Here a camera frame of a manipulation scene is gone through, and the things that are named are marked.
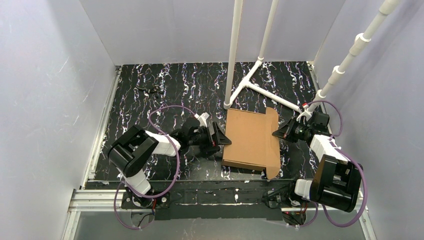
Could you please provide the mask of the brown cardboard box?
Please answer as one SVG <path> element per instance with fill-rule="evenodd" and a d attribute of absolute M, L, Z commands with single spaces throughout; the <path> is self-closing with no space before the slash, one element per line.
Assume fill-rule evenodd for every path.
<path fill-rule="evenodd" d="M 274 179 L 281 170 L 279 115 L 267 107 L 265 113 L 230 108 L 227 110 L 225 135 L 231 140 L 223 148 L 222 165 L 262 171 Z"/>

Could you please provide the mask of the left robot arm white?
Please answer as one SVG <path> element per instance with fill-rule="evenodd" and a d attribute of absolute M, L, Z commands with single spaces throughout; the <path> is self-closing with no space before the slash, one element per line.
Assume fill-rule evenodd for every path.
<path fill-rule="evenodd" d="M 151 155 L 180 157 L 189 147 L 197 146 L 202 156 L 209 157 L 231 143 L 217 122 L 207 122 L 206 115 L 195 115 L 166 135 L 134 125 L 111 145 L 107 157 L 122 174 L 127 191 L 149 199 L 151 185 L 143 168 Z"/>

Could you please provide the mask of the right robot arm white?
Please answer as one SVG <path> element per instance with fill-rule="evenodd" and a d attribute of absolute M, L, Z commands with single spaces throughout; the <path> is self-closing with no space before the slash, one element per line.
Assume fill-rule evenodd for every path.
<path fill-rule="evenodd" d="M 314 112 L 307 121 L 292 117 L 272 135 L 291 143 L 306 142 L 319 160 L 313 179 L 293 181 L 288 187 L 288 197 L 350 213 L 357 204 L 362 166 L 355 166 L 339 152 L 328 130 L 329 121 L 330 116 L 322 112 Z"/>

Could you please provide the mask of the small black clip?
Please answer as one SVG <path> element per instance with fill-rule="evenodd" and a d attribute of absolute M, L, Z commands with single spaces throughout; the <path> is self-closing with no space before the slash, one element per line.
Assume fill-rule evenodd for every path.
<path fill-rule="evenodd" d="M 148 94 L 149 96 L 152 95 L 155 98 L 159 98 L 160 96 L 162 96 L 164 94 L 163 89 L 158 84 L 153 84 L 152 87 L 150 87 L 150 88 L 140 87 L 140 86 L 136 86 L 135 88 L 139 91 L 142 91 L 142 92 Z"/>

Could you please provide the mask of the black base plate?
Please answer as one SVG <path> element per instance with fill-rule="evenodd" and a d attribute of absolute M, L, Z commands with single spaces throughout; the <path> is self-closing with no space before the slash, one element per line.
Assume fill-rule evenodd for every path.
<path fill-rule="evenodd" d="M 155 199 L 135 196 L 126 188 L 120 207 L 137 213 L 154 213 L 155 220 L 177 219 L 266 219 L 306 221 L 311 203 L 291 193 L 292 179 L 178 181 Z"/>

